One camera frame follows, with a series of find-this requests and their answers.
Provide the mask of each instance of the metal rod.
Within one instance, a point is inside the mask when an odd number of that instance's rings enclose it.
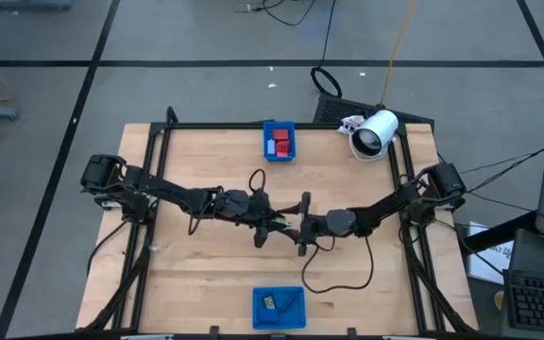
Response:
[[[392,179],[394,180],[394,189],[398,190],[398,188],[400,187],[400,170],[398,169],[398,158],[396,157],[396,148],[394,147],[393,143],[389,145],[389,163],[392,170]],[[402,232],[402,240],[404,241],[403,246],[405,256],[408,256],[408,254],[406,253],[408,251],[412,251],[412,249],[410,248],[409,250],[409,247],[407,245],[412,244],[413,240],[411,238],[411,233],[408,230],[406,221],[401,217],[400,230]],[[413,295],[413,307],[415,309],[416,327],[418,329],[418,333],[421,334],[422,332],[427,330],[427,322],[425,320],[425,311],[423,310],[423,303],[421,301],[421,290],[419,288],[419,281],[417,275],[415,274],[415,271],[410,266],[408,267],[408,278],[411,282],[411,293]]]
[[[411,157],[411,147],[408,144],[408,133],[406,132],[406,127],[403,127],[402,133],[400,136],[400,146],[402,148],[402,157],[404,158],[404,165],[406,166],[406,174],[409,178],[412,178],[415,175],[415,167],[413,166],[413,159]],[[426,271],[430,275],[432,283],[435,284],[435,273],[434,273],[434,262],[432,260],[432,252],[430,251],[430,242],[427,238],[427,231],[425,229],[416,229],[419,237],[419,246],[421,248],[421,259],[425,265]],[[433,321],[435,328],[438,331],[445,331],[446,325],[444,324],[444,316],[438,306],[437,301],[430,298],[432,302],[432,311],[433,311]]]
[[[152,153],[155,149],[155,142],[157,141],[156,133],[148,134],[148,142],[146,143],[146,153],[144,155],[143,169],[146,172],[150,171],[150,164],[152,163]],[[123,261],[123,271],[121,273],[121,282],[123,282],[127,277],[129,270],[133,266],[133,260],[135,257],[136,244],[138,242],[138,235],[140,233],[140,226],[136,224],[131,225],[131,230],[129,231],[129,239],[127,240],[127,249],[125,252],[125,260]],[[121,324],[123,323],[123,313],[125,311],[125,299],[123,299],[117,309],[114,311],[114,317],[112,318],[112,328],[120,329]]]
[[[461,254],[471,255],[470,249],[474,252],[482,251],[505,242],[513,241],[518,229],[526,229],[537,233],[535,226],[536,212],[527,212],[511,221],[504,222],[494,228],[478,232],[463,239],[467,247],[461,246]]]
[[[153,126],[166,126],[165,122],[152,123]],[[175,123],[174,129],[260,129],[259,123]],[[295,129],[337,129],[339,123],[295,123]]]
[[[159,154],[159,164],[157,166],[157,177],[162,178],[165,171],[165,164],[167,161],[167,151],[169,150],[169,139],[171,136],[171,127],[167,127],[162,135],[161,153]],[[153,217],[148,226],[146,226],[146,236],[144,241],[148,240],[152,242],[155,233],[155,225],[157,224],[157,212],[159,211],[159,204],[153,207]],[[144,294],[146,288],[146,279],[148,277],[148,266],[150,264],[150,251],[147,251],[145,256],[144,271],[140,273],[138,278],[138,285],[136,287],[135,299],[133,301],[133,311],[131,312],[131,324],[132,329],[139,329],[140,316],[142,315],[142,305],[144,304]]]

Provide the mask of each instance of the black keyboard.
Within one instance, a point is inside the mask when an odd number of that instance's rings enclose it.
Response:
[[[544,332],[544,274],[504,270],[503,276],[511,326]]]

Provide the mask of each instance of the wooden tabletop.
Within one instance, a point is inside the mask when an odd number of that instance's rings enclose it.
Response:
[[[142,166],[149,125],[127,125],[119,155]],[[434,138],[427,125],[407,126],[415,171],[437,163]],[[265,190],[274,209],[298,203],[312,193],[310,213],[368,206],[393,192],[389,159],[357,161],[347,137],[333,130],[296,131],[297,157],[271,163],[262,156],[257,129],[177,129],[171,133],[164,178],[181,186],[248,190],[257,168],[267,174]],[[160,142],[155,149],[159,154]],[[401,173],[403,159],[399,152]],[[452,223],[448,212],[437,218]],[[204,333],[216,325],[222,333],[255,333],[251,326],[251,291],[256,286],[301,285],[300,270],[309,256],[281,234],[271,233],[264,247],[253,246],[253,229],[204,220],[188,236],[188,216],[170,203],[159,208],[140,332]],[[290,220],[298,227],[299,219]],[[120,212],[104,212],[98,241],[120,223]],[[375,272],[360,291],[335,290],[316,295],[306,291],[307,327],[302,334],[416,334],[407,264],[398,238],[397,215],[386,218],[369,238]],[[120,281],[129,228],[106,243],[93,259],[77,326],[85,326],[107,303]],[[452,307],[472,327],[477,321],[456,235],[440,224],[428,227],[435,275]],[[327,247],[330,240],[321,240]],[[335,250],[316,256],[306,281],[321,289],[334,284],[360,285],[370,268],[364,239],[338,239]],[[427,291],[421,284],[428,327],[433,328]],[[133,292],[127,296],[132,306]],[[128,325],[126,308],[124,323]]]

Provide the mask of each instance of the black metal frame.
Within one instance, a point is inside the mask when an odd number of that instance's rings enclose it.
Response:
[[[148,132],[148,142],[146,144],[146,152],[144,155],[144,169],[150,169],[152,159],[153,159],[153,153],[154,153],[154,145],[156,143],[157,138],[160,134],[162,134],[162,144],[161,144],[161,152],[159,154],[159,165],[157,168],[157,176],[162,177],[164,166],[166,165],[166,159],[167,159],[167,151],[169,147],[170,142],[170,135],[172,129],[261,129],[263,127],[263,123],[178,123],[177,120],[166,123],[152,123],[150,125],[150,130]],[[296,123],[295,124],[296,129],[336,129],[337,125],[335,123]],[[405,125],[400,123],[399,126],[399,139],[400,139],[400,145],[401,150],[403,153],[403,158],[406,166],[407,175],[412,176],[415,173],[414,167],[413,167],[413,161],[411,158],[411,151],[410,147],[408,145],[408,137],[406,133]],[[389,160],[390,160],[390,167],[392,170],[392,179],[394,181],[394,186],[398,188],[400,184],[400,170],[398,165],[398,157],[396,155],[396,149],[393,144],[389,147],[389,154],[388,154]],[[405,215],[400,216],[400,223],[401,226],[407,226],[407,219]],[[146,227],[146,236],[150,235],[152,239],[152,235],[154,235],[154,228],[156,225],[156,211],[154,211],[154,217],[152,219],[152,222],[147,224]],[[126,252],[126,258],[123,265],[123,273],[121,276],[121,279],[125,279],[128,276],[129,269],[132,267],[132,263],[134,261],[135,257],[135,249],[136,244],[138,241],[138,235],[139,235],[139,228],[140,226],[133,225],[131,226],[131,231],[129,234],[129,239],[127,241],[127,252]],[[410,244],[412,242],[410,230],[407,228],[403,228],[403,238],[404,238],[404,250],[405,251],[413,251],[412,247],[408,247],[407,244]],[[432,281],[435,283],[435,276],[434,276],[434,267],[433,267],[433,260],[431,256],[431,251],[429,247],[429,242],[427,239],[427,234],[425,229],[418,229],[418,238],[420,240],[420,249],[421,249],[421,257],[425,264],[426,270],[430,274],[430,277]],[[129,329],[126,329],[127,332],[130,333],[137,333],[137,330],[139,329],[140,324],[140,317],[142,314],[142,306],[144,301],[144,294],[145,294],[145,284],[146,284],[146,278],[147,278],[147,272],[148,272],[148,263],[149,263],[149,257],[145,259],[146,264],[144,266],[143,271],[140,273],[139,279],[138,279],[138,285],[136,287],[135,292],[135,299],[133,304],[133,309],[131,313],[131,322],[129,325]],[[419,287],[419,282],[417,275],[415,272],[409,267],[409,279],[411,283],[411,293],[413,296],[413,304],[414,304],[414,310],[415,310],[415,316],[416,316],[416,323],[417,323],[417,329],[419,334],[422,334],[428,330],[427,324],[426,324],[426,317],[425,317],[425,310],[423,308],[423,300],[421,296],[421,291]],[[123,313],[125,310],[125,298],[121,301],[121,303],[118,305],[117,310],[115,311],[115,315],[112,321],[112,328],[114,330],[122,330],[121,325],[123,324]],[[431,299],[431,303],[433,306],[433,317],[434,317],[434,324],[435,329],[440,332],[444,332],[446,330],[444,325],[444,317],[442,316],[442,313],[440,312],[440,309],[438,308],[437,303]],[[355,334],[355,330],[349,331],[348,333]],[[175,334],[175,339],[178,339],[180,337],[189,337],[189,338],[199,338],[202,336],[202,338],[210,338],[210,334]],[[377,337],[369,337],[369,336],[356,336],[355,338],[377,338]],[[260,336],[255,336],[253,334],[234,334],[232,337],[236,338],[249,338],[253,339]],[[268,335],[262,335],[262,338],[269,339]],[[338,336],[309,336],[309,335],[293,335],[291,338],[295,339],[313,339],[313,338],[325,338],[325,339],[346,339],[345,335],[338,335]]]
[[[503,222],[494,228],[468,236],[463,239],[465,245],[461,245],[461,254],[467,256],[505,242],[513,241],[516,237],[516,231],[519,229],[538,233],[538,229],[536,228],[537,216],[536,212],[527,212],[524,215]]]

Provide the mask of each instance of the blue bin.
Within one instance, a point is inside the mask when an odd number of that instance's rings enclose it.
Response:
[[[275,308],[266,308],[264,299],[272,297]],[[306,328],[303,287],[253,288],[254,330],[299,330]]]
[[[286,128],[289,130],[289,155],[277,157],[276,154],[268,154],[268,141],[274,140],[274,130]],[[263,122],[263,157],[269,162],[289,162],[297,155],[295,148],[295,124],[293,122]]]

